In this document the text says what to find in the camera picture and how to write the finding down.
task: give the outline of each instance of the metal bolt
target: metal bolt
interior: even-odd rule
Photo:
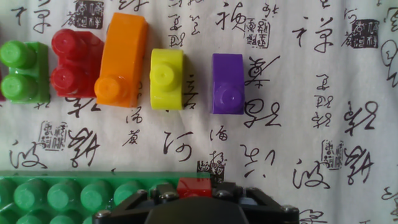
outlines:
[[[139,189],[139,190],[137,191],[137,193],[139,193],[139,194],[146,194],[146,193],[148,193],[148,191],[146,191],[146,190],[144,190],[144,189]]]
[[[293,213],[299,211],[299,209],[294,207],[293,205],[283,205],[280,209],[282,209],[282,211],[284,211],[285,213]]]
[[[97,212],[96,214],[95,214],[95,217],[97,217],[97,218],[104,218],[104,217],[107,217],[107,216],[110,216],[112,213],[111,213],[111,211],[109,211],[109,210],[100,210],[99,212]]]
[[[171,199],[178,197],[178,194],[176,194],[175,192],[166,192],[159,197],[160,199]]]
[[[226,190],[219,190],[216,192],[216,196],[217,197],[230,197],[232,195]]]
[[[257,187],[246,187],[246,190],[257,190]]]

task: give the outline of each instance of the orange building block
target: orange building block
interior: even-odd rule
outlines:
[[[94,87],[98,104],[137,106],[147,30],[142,16],[113,14]]]

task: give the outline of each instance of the toy building block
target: toy building block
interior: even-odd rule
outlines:
[[[0,60],[9,67],[1,82],[2,94],[11,103],[50,101],[48,47],[40,42],[6,42]]]
[[[148,23],[142,16],[114,13],[106,38],[97,103],[136,107]]]
[[[0,172],[0,224],[84,224],[99,210],[112,210],[138,190],[176,187],[184,172]]]
[[[150,105],[155,110],[182,110],[182,50],[154,49],[150,60]]]
[[[51,84],[61,97],[95,98],[94,84],[100,76],[104,42],[91,32],[62,29],[52,38],[58,67]]]
[[[213,114],[243,114],[243,57],[213,54]]]
[[[180,198],[212,197],[210,178],[181,177],[178,182],[177,192]]]

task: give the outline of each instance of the small red block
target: small red block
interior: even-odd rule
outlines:
[[[210,178],[182,177],[178,182],[177,192],[180,198],[187,197],[212,197]]]
[[[61,97],[96,98],[94,84],[100,75],[104,42],[91,32],[62,29],[52,39],[58,67],[51,84]]]

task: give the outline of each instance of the purple building block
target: purple building block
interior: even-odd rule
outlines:
[[[243,114],[243,57],[213,54],[213,114]]]

